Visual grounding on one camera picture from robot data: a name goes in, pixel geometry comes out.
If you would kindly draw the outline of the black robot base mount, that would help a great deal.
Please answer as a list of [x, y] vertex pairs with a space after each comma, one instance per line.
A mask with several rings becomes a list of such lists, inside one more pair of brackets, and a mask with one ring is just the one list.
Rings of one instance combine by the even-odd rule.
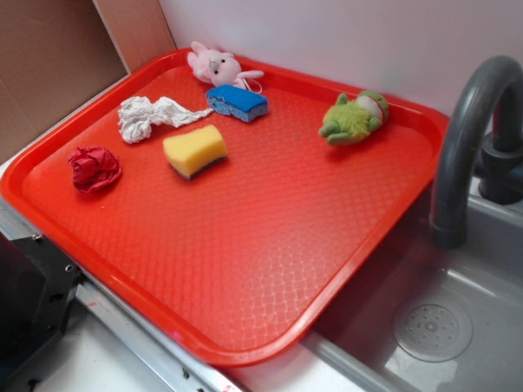
[[78, 281], [76, 264], [37, 235], [1, 237], [1, 384], [64, 334]]

